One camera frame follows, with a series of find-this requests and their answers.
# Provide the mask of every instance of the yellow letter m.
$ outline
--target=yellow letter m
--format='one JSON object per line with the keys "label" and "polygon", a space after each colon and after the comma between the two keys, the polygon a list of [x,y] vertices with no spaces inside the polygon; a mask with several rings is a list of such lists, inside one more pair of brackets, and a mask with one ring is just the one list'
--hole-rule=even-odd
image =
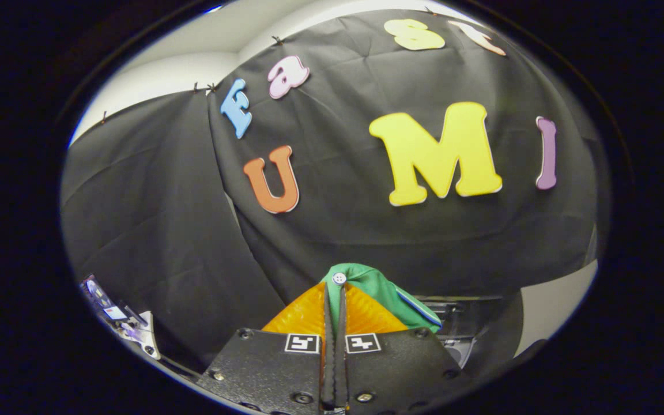
{"label": "yellow letter m", "polygon": [[414,205],[427,199],[427,190],[417,183],[414,168],[437,197],[446,197],[458,161],[461,178],[455,191],[459,195],[468,197],[500,191],[501,176],[493,167],[485,116],[485,108],[479,103],[448,106],[439,142],[406,113],[374,120],[369,130],[372,136],[383,140],[393,172],[391,205]]}

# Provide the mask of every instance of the white wall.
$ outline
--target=white wall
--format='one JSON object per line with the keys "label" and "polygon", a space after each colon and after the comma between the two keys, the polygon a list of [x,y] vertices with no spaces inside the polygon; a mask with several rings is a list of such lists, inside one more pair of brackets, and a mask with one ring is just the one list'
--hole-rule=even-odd
{"label": "white wall", "polygon": [[471,18],[440,3],[432,2],[432,0],[320,0],[306,7],[299,8],[294,13],[289,14],[284,19],[264,29],[255,37],[255,40],[252,40],[240,50],[240,62],[247,61],[258,52],[272,45],[274,43],[272,36],[278,36],[283,39],[307,27],[314,26],[314,24],[354,13],[385,9],[424,11],[426,10],[425,7],[428,7],[435,13],[457,16],[478,24]]}
{"label": "white wall", "polygon": [[[194,82],[198,82],[200,88],[218,84],[239,64],[272,45],[272,36],[285,37],[322,21],[371,10],[426,10],[428,7],[435,13],[471,20],[432,0],[274,0],[274,6],[270,5],[269,0],[237,0],[155,42],[100,89],[84,112],[71,144],[87,129],[100,123],[104,111],[109,116],[150,98],[188,91]],[[284,10],[297,10],[269,24],[269,7],[275,8],[274,17]],[[238,13],[244,13],[242,23]],[[231,29],[230,21],[237,21],[237,28]],[[237,46],[235,37],[229,39],[237,31],[243,33],[242,47]],[[253,31],[253,35],[248,36],[247,31]],[[234,48],[235,52],[227,51],[229,44],[232,45],[229,49]]]}
{"label": "white wall", "polygon": [[119,73],[105,84],[85,111],[71,143],[87,129],[124,108],[179,91],[218,84],[237,68],[237,54],[226,52],[192,53],[164,58]]}
{"label": "white wall", "polygon": [[582,302],[597,270],[598,261],[593,261],[563,278],[522,288],[524,323],[515,357],[533,342],[557,333]]}

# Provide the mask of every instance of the orange gripper pad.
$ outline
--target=orange gripper pad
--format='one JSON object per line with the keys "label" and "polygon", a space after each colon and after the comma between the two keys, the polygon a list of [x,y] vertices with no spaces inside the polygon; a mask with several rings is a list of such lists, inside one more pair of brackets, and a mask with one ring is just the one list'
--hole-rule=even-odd
{"label": "orange gripper pad", "polygon": [[325,283],[321,282],[297,297],[263,331],[274,333],[316,334],[325,341]]}
{"label": "orange gripper pad", "polygon": [[345,334],[390,333],[406,330],[395,315],[373,297],[352,284],[345,284],[347,327]]}

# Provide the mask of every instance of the white ceiling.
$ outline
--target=white ceiling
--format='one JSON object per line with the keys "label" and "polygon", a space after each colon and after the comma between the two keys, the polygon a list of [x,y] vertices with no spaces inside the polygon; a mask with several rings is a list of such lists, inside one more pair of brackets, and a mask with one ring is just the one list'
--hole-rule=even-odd
{"label": "white ceiling", "polygon": [[127,63],[120,72],[135,66],[200,52],[239,52],[266,27],[317,0],[240,0],[205,13],[158,40]]}

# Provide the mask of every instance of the black fabric backdrop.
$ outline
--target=black fabric backdrop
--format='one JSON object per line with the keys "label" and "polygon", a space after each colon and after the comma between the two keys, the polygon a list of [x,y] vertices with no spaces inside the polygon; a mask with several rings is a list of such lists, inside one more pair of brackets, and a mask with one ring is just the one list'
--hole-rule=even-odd
{"label": "black fabric backdrop", "polygon": [[208,364],[235,329],[282,310],[221,191],[203,92],[148,100],[87,131],[61,192],[76,278],[94,273],[113,299],[151,310],[173,339],[156,334],[166,353],[184,346]]}
{"label": "black fabric backdrop", "polygon": [[[384,23],[403,18],[426,24],[446,46],[399,46]],[[378,268],[414,294],[486,295],[566,276],[593,260],[588,245],[595,238],[598,192],[609,184],[608,171],[597,172],[604,164],[592,123],[556,76],[508,39],[480,29],[507,54],[496,55],[450,19],[411,10],[336,18],[259,53],[210,95],[224,188],[248,245],[285,301],[340,262]],[[266,76],[288,55],[298,55],[311,75],[273,100]],[[252,113],[242,139],[220,113],[237,78],[247,83]],[[503,189],[468,198],[451,191],[444,199],[428,190],[420,205],[390,205],[390,162],[369,124],[406,112],[438,139],[446,108],[462,101],[481,103],[488,112],[485,126]],[[534,184],[542,160],[537,116],[554,121],[558,131],[558,182],[550,191]],[[263,157],[269,189],[281,195],[280,176],[267,161],[281,145],[293,149],[300,200],[292,211],[272,215],[256,201],[243,166]],[[459,167],[453,183],[458,177]]]}
{"label": "black fabric backdrop", "polygon": [[[67,279],[58,221],[77,110],[115,66],[53,129],[58,111],[109,52],[182,3],[0,1],[0,413],[230,413],[103,331]],[[591,294],[537,357],[438,413],[664,413],[664,3],[482,3],[593,84],[625,134],[637,181],[626,176],[620,140],[607,139],[624,197]],[[524,39],[473,9],[464,11]]]}
{"label": "black fabric backdrop", "polygon": [[[445,48],[403,49],[383,29],[396,18],[426,24]],[[492,295],[592,261],[597,232],[606,233],[598,195],[609,184],[588,116],[508,39],[479,29],[507,54],[496,55],[450,19],[403,10],[336,18],[259,53],[208,96],[148,100],[87,131],[69,149],[61,189],[76,278],[95,273],[110,296],[153,312],[168,331],[159,336],[162,350],[185,348],[208,363],[235,329],[262,327],[335,263],[374,266],[413,294]],[[311,76],[273,100],[266,76],[287,55],[300,56]],[[247,82],[252,113],[242,139],[219,112],[237,78]],[[371,121],[403,111],[439,137],[447,106],[462,101],[488,111],[503,189],[444,199],[428,190],[420,205],[390,205],[390,162],[368,133]],[[534,184],[537,116],[558,130],[558,182],[549,191]],[[281,145],[293,149],[300,202],[272,215],[243,166]],[[265,173],[282,194],[272,163]],[[459,168],[453,183],[458,176]]]}

